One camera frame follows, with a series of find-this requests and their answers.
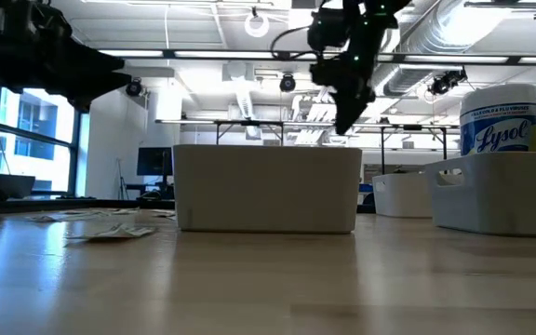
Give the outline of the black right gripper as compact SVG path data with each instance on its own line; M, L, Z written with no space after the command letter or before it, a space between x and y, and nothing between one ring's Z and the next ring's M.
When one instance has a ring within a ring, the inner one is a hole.
M315 63L310 65L314 84L334 87L335 132L344 135L375 101L371 77L375 68L375 47L354 46L327 58L324 49L314 49Z

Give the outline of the black computer monitor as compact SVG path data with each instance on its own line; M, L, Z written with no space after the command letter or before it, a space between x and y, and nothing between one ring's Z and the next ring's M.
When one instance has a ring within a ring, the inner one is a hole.
M138 150L137 174L139 176L168 176L172 173L170 147L141 147Z

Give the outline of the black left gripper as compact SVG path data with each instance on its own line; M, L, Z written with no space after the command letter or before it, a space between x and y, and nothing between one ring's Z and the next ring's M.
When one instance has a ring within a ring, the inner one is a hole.
M95 99L132 81L97 76L72 82L71 76L109 74L125 66L121 58L75 44L72 34L50 0L0 0L0 87L15 92L40 87L88 112Z

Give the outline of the silver ventilation duct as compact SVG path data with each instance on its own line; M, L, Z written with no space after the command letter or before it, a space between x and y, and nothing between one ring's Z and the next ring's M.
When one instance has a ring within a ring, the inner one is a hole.
M424 20L401 43L400 50L409 54L464 53L490 34L504 19L505 12L494 8L466 7L474 0L441 0ZM401 64L381 64L371 84L378 95L403 96L432 72Z

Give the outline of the Lysol wipes canister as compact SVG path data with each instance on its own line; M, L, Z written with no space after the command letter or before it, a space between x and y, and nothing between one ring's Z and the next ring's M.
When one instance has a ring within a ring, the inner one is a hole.
M536 152L536 87L506 84L466 94L460 110L461 155Z

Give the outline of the black background table frame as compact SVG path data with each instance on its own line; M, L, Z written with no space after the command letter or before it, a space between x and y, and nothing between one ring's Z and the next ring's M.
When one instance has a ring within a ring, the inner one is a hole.
M233 126L240 127L268 127L273 130L273 127L279 127L280 131L276 132L275 135L280 139L281 146L284 145L284 135L286 127L297 127L297 128L325 128L325 129L334 129L335 125L328 122L297 122L297 121L276 121L276 120L260 120L260 119L179 119L179 120L164 120L164 119L155 119L156 124L167 124L167 125L212 125L216 128L215 142L216 144L220 143L220 138L224 135L229 129ZM382 173L385 172L385 130L390 128L393 130L402 130L405 132L421 132L427 130L432 134L433 137L437 135L436 131L438 130L441 133L441 138L437 138L442 143L442 153L443 159L448 158L448 131L449 130L459 130L460 127L457 125L422 125L422 124L382 124L382 123L355 123L351 125L351 129L376 129L377 133L381 136L381 166Z

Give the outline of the grey plastic bin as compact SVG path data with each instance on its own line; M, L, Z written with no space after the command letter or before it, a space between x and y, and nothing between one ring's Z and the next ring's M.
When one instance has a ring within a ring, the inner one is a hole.
M536 236L536 153L500 152L425 166L438 227Z
M180 144L177 223L190 232L349 234L361 162L356 148Z

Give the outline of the black overhead rig bar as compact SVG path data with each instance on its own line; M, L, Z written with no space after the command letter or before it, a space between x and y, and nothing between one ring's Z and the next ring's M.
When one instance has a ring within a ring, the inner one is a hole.
M316 54L312 51L236 51L227 49L100 49L101 53L126 60L259 60L315 61L318 57L332 59L339 52ZM477 55L477 54L407 54L380 53L378 63L394 64L458 64L475 66L536 66L536 55Z

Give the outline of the white plastic bin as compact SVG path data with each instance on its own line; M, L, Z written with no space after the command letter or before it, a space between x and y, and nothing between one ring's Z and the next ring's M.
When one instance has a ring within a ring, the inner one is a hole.
M372 179L376 213L395 218L431 218L432 198L423 173L392 173Z

